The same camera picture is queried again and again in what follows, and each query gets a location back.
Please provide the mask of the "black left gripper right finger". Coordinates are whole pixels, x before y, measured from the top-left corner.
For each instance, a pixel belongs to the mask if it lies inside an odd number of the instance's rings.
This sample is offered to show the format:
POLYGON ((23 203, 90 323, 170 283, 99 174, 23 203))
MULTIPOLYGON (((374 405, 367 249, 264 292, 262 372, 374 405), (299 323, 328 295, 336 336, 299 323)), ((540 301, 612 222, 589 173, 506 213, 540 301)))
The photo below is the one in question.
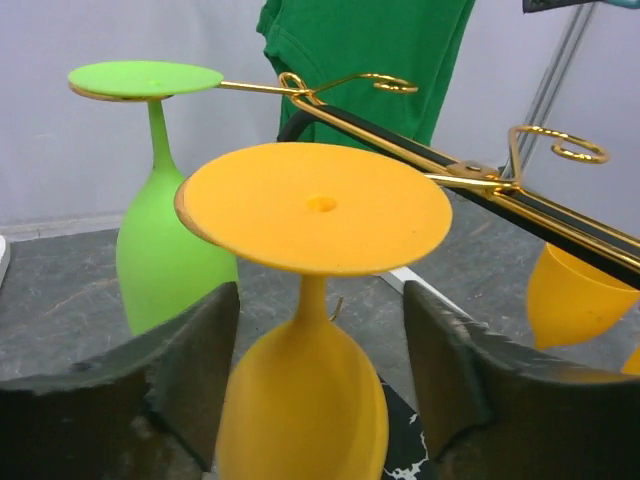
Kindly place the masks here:
POLYGON ((639 380, 516 343, 419 283, 403 319, 425 444, 440 479, 635 479, 639 380))

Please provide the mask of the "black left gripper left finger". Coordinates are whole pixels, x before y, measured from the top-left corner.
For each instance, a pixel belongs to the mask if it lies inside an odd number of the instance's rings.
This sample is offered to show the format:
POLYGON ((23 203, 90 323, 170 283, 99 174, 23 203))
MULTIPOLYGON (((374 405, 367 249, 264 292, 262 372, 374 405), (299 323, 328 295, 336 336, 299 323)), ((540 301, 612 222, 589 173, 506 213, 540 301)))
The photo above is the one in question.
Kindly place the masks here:
POLYGON ((57 374, 1 385, 5 479, 200 479, 213 464, 240 313, 226 283, 57 374))

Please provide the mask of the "gold wine glass rack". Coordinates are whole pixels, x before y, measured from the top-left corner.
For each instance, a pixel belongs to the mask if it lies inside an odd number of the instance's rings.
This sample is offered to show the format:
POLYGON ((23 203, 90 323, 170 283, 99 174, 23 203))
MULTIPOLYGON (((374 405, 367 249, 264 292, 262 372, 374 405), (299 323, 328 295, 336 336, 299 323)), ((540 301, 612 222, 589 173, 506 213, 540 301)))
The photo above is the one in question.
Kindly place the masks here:
MULTIPOLYGON (((101 99, 96 95, 73 91, 102 101, 143 102, 101 99)), ((331 107, 322 102, 316 91, 307 87, 295 74, 283 73, 276 92, 288 96, 314 120, 325 122, 358 139, 361 147, 357 149, 389 157, 425 174, 444 194, 446 188, 457 188, 464 195, 541 236, 552 245, 631 287, 639 288, 639 243, 630 236, 524 190, 518 177, 505 178, 484 166, 445 157, 331 107)), ((299 142, 297 136, 297 131, 291 130, 281 134, 274 143, 299 142)), ((240 313, 229 378, 242 356, 262 335, 293 317, 300 287, 300 277, 296 273, 233 255, 237 260, 238 279, 227 283, 235 283, 238 287, 240 313)), ((385 400, 389 420, 387 459, 394 447, 391 433, 396 423, 391 417, 391 404, 386 397, 385 400)))

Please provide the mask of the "lime green wine glass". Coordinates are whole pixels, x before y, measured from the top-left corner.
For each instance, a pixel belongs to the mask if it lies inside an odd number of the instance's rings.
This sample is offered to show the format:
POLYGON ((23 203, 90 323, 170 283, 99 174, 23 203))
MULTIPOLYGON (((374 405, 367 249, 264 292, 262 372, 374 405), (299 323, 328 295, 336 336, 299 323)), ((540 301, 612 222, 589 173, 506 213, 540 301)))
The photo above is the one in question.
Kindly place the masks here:
POLYGON ((200 239, 178 219, 174 197, 185 177, 169 145, 162 100, 218 86, 221 73, 166 61, 124 60, 72 70, 73 90, 148 107, 153 161, 127 208, 116 242, 116 271, 133 335, 173 318, 210 291, 238 279, 236 257, 200 239))

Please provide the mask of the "silver white clothes rail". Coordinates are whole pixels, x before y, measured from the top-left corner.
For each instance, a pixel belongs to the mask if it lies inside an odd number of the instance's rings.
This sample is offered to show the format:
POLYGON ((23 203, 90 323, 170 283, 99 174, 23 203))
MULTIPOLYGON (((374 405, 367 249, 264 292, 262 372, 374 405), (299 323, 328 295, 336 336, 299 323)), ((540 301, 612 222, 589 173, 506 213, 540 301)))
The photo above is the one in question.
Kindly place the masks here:
MULTIPOLYGON (((4 281, 10 260, 10 243, 4 236, 1 236, 1 281, 4 281)), ((421 285, 431 293, 435 292, 435 289, 432 285, 419 277, 413 270, 408 267, 402 267, 393 271, 384 272, 378 274, 378 277, 383 279, 387 284, 389 284, 398 292, 401 292, 403 290, 404 284, 409 281, 417 282, 419 285, 421 285)))

